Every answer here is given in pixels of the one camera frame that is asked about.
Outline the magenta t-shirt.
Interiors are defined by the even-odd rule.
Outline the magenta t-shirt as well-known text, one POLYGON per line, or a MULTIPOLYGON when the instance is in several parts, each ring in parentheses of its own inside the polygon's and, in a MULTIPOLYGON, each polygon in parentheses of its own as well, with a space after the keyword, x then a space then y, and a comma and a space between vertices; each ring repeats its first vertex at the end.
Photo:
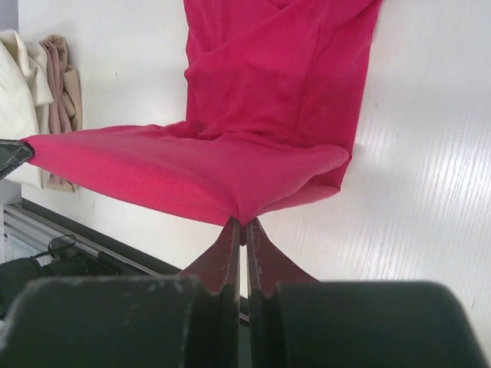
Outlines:
POLYGON ((336 194, 378 1, 187 1, 186 118, 30 136, 31 163, 100 194, 223 225, 336 194))

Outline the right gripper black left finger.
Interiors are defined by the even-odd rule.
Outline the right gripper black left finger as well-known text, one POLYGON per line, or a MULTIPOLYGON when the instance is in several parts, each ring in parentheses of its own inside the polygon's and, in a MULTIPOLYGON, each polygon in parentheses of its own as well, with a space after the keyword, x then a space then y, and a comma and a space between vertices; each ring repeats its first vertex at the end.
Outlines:
POLYGON ((41 278, 1 330, 3 367, 236 367, 240 224, 175 276, 41 278))

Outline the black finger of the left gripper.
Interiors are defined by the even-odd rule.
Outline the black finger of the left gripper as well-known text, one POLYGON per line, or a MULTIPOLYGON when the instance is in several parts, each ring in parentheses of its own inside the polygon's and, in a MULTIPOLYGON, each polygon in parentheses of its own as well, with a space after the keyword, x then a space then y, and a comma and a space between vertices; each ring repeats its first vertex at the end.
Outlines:
POLYGON ((29 161, 34 155, 34 149, 20 140, 1 140, 0 142, 0 178, 15 171, 20 165, 29 161))

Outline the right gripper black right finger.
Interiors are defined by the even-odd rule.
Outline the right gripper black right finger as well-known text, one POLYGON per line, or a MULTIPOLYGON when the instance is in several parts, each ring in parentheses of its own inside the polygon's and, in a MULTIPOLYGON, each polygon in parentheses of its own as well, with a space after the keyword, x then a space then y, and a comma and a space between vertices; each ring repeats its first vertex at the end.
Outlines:
POLYGON ((255 367, 485 367, 453 293, 429 281, 319 281, 246 228, 255 367))

